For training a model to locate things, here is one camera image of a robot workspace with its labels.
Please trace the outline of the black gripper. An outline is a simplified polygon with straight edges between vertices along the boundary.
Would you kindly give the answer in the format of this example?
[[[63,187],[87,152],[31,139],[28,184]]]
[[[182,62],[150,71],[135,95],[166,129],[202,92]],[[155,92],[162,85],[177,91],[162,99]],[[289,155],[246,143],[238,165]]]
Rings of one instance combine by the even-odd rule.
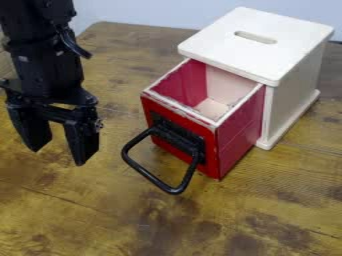
[[[80,58],[67,50],[8,52],[12,74],[0,80],[14,127],[28,149],[38,152],[52,140],[50,121],[64,123],[75,164],[99,151],[102,120],[96,97],[83,88]]]

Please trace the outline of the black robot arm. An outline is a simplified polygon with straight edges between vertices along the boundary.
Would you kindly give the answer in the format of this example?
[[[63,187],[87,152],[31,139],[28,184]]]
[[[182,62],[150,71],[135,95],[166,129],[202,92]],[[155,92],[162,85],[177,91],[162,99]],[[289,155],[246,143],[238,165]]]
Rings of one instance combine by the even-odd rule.
[[[31,151],[52,140],[50,124],[63,125],[75,164],[99,150],[98,99],[82,87],[82,60],[92,57],[76,42],[72,0],[0,0],[3,47],[18,77],[0,80],[15,129]]]

